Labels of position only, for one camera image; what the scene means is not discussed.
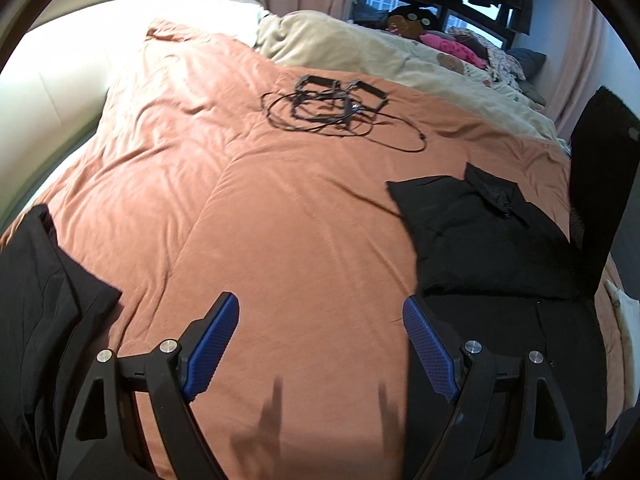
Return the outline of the black button shirt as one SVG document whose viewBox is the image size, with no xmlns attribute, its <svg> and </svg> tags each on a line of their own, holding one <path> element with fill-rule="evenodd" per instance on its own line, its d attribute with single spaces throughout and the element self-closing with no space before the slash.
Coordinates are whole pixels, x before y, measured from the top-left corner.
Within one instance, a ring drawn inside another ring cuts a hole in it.
<svg viewBox="0 0 640 480">
<path fill-rule="evenodd" d="M 582 466 L 605 437 L 606 357 L 594 291 L 563 231 L 514 182 L 466 166 L 462 178 L 390 182 L 416 251 L 416 292 L 465 340 L 548 360 Z"/>
</svg>

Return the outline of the folded black clothes pile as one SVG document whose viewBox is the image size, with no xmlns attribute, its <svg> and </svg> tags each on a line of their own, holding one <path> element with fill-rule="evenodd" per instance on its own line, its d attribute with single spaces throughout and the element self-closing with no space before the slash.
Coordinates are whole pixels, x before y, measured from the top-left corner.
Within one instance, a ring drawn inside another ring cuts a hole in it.
<svg viewBox="0 0 640 480">
<path fill-rule="evenodd" d="M 32 208 L 1 252 L 1 457 L 25 479 L 52 479 L 86 357 L 122 293 L 58 244 L 47 206 Z"/>
</svg>

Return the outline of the orange bed blanket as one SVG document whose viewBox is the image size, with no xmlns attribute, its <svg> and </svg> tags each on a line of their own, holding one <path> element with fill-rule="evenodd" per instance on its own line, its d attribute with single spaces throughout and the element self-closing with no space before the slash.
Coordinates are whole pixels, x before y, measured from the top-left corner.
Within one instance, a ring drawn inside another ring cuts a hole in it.
<svg viewBox="0 0 640 480">
<path fill-rule="evenodd" d="M 449 408 L 402 320 L 420 297 L 416 251 L 387 185 L 473 165 L 516 183 L 574 250 L 574 174 L 602 158 L 571 162 L 375 76 L 327 70 L 303 87 L 308 75 L 228 36 L 152 25 L 96 133 L 35 206 L 64 252 L 122 293 L 84 380 L 100 351 L 148 353 L 231 292 L 238 326 L 190 404 L 224 478 L 406 478 Z M 600 457 L 623 408 L 622 352 L 599 273 L 576 261 L 605 348 Z"/>
</svg>

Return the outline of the cream padded headboard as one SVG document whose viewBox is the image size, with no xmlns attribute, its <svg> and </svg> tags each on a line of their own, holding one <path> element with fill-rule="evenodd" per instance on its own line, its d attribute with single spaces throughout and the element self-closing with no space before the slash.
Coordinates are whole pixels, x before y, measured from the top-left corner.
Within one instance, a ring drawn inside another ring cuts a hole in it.
<svg viewBox="0 0 640 480">
<path fill-rule="evenodd" d="M 103 1 L 111 0 L 51 0 L 36 21 L 47 11 L 60 15 Z M 29 29 L 17 43 L 1 71 L 3 224 L 94 133 L 107 90 L 131 63 L 145 33 L 112 21 L 71 18 Z"/>
</svg>

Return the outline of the floral patterned cloth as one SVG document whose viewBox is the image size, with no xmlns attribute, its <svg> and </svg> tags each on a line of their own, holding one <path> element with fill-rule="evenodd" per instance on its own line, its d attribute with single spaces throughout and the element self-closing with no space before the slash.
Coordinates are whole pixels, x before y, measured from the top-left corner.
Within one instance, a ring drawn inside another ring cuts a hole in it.
<svg viewBox="0 0 640 480">
<path fill-rule="evenodd" d="M 520 82 L 526 77 L 516 58 L 467 28 L 449 27 L 447 32 L 486 62 L 486 70 L 495 82 L 503 82 L 515 90 L 520 88 Z"/>
</svg>

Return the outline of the dark blue pillow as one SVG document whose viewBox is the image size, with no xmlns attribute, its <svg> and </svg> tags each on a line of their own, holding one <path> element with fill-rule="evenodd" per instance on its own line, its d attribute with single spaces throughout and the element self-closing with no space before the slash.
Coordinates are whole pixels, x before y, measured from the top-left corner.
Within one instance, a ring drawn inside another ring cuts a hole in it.
<svg viewBox="0 0 640 480">
<path fill-rule="evenodd" d="M 544 67 L 547 55 L 526 48 L 513 48 L 506 53 L 515 58 L 521 65 L 522 72 L 527 80 L 533 79 Z"/>
</svg>

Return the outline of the pink garment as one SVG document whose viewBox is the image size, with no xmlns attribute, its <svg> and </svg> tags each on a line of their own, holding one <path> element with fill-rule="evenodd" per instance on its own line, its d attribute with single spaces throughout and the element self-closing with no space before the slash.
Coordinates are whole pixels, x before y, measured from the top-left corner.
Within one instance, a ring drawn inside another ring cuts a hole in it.
<svg viewBox="0 0 640 480">
<path fill-rule="evenodd" d="M 427 47 L 431 47 L 433 49 L 439 50 L 440 52 L 444 52 L 458 58 L 461 61 L 467 62 L 484 70 L 487 66 L 486 62 L 480 58 L 475 52 L 473 52 L 470 48 L 465 47 L 460 42 L 457 42 L 455 39 L 449 39 L 444 35 L 433 34 L 432 32 L 426 32 L 420 36 L 420 41 L 422 44 L 425 44 Z"/>
</svg>

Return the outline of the white pillow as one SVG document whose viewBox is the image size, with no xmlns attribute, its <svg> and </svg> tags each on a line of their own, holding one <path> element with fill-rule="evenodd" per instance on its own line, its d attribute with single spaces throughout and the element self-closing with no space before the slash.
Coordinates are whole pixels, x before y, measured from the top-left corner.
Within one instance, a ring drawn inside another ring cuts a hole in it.
<svg viewBox="0 0 640 480">
<path fill-rule="evenodd" d="M 258 25 L 268 14 L 262 0 L 111 0 L 60 15 L 44 12 L 30 29 L 34 32 L 44 26 L 61 25 L 71 18 L 96 24 L 112 21 L 142 30 L 168 22 L 198 32 L 224 34 L 251 46 Z"/>
</svg>

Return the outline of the brown plush toy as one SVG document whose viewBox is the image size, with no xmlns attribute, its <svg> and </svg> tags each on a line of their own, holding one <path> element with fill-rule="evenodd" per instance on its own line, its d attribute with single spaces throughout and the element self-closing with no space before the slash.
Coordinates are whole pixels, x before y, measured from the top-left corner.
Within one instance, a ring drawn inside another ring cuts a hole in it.
<svg viewBox="0 0 640 480">
<path fill-rule="evenodd" d="M 442 29 L 440 17 L 428 9 L 405 4 L 387 14 L 387 30 L 407 39 L 419 40 L 428 32 Z"/>
</svg>

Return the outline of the beige duvet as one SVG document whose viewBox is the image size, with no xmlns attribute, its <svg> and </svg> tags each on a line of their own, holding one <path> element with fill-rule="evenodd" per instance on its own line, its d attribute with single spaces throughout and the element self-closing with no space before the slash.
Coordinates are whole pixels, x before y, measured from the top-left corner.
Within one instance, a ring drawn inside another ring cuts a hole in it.
<svg viewBox="0 0 640 480">
<path fill-rule="evenodd" d="M 521 91 L 487 70 L 410 39 L 303 10 L 265 16 L 255 49 L 276 63 L 370 75 L 431 93 L 516 136 L 570 150 L 552 120 Z"/>
</svg>

